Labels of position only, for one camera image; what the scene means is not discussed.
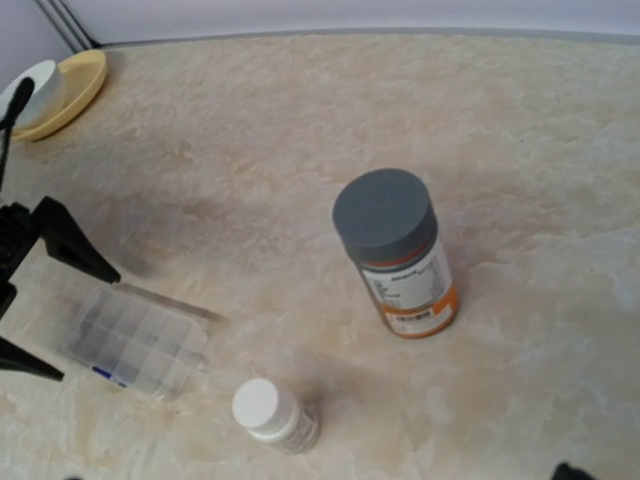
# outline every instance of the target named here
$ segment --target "white bottle cap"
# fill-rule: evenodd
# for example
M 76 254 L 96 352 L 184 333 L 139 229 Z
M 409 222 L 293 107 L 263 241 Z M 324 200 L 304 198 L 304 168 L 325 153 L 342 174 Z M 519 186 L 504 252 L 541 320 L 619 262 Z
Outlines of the white bottle cap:
M 289 435 L 300 416 L 300 406 L 293 394 L 264 378 L 243 384 L 233 397 L 232 410 L 240 425 L 265 442 Z

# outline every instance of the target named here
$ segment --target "white wall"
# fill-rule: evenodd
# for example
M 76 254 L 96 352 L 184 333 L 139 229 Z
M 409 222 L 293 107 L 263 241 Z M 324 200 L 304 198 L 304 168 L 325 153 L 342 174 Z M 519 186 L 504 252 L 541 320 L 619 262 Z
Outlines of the white wall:
M 31 0 L 0 0 L 0 91 L 31 65 L 69 55 Z
M 67 0 L 99 42 L 357 28 L 640 35 L 640 0 Z

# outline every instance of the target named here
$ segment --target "barcode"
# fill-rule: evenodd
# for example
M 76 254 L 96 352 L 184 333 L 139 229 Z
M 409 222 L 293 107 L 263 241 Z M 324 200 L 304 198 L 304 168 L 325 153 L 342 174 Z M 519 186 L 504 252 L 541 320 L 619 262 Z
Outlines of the barcode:
M 422 320 L 424 318 L 429 318 L 430 316 L 431 316 L 431 310 L 427 310 L 426 312 L 419 313 L 418 315 L 411 315 L 410 317 L 396 316 L 396 320 L 400 322 L 411 322 L 415 320 Z

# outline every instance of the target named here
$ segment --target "marble surface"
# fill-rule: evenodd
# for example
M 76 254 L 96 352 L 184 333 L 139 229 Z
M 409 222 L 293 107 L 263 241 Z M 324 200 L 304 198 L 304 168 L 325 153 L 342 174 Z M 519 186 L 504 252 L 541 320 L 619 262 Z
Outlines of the marble surface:
M 90 110 L 15 145 L 3 198 L 67 204 L 126 284 L 197 316 L 209 370 L 162 404 L 68 359 L 96 281 L 40 244 L 0 334 L 66 378 L 0 375 L 2 478 L 638 477 L 640 49 L 294 36 L 108 58 Z M 460 288 L 432 338 L 382 326 L 330 221 L 384 166 L 428 182 Z M 314 450 L 234 424 L 256 375 L 319 403 Z

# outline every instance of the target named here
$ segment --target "bottle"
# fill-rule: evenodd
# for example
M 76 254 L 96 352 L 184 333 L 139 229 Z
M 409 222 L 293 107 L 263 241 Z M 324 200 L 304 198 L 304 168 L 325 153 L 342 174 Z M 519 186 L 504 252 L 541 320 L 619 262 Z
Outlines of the bottle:
M 320 435 L 315 410 L 264 378 L 244 383 L 233 397 L 232 410 L 253 438 L 288 454 L 311 449 Z
M 418 177 L 388 168 L 356 178 L 338 195 L 333 223 L 393 333 L 422 338 L 453 322 L 458 293 Z

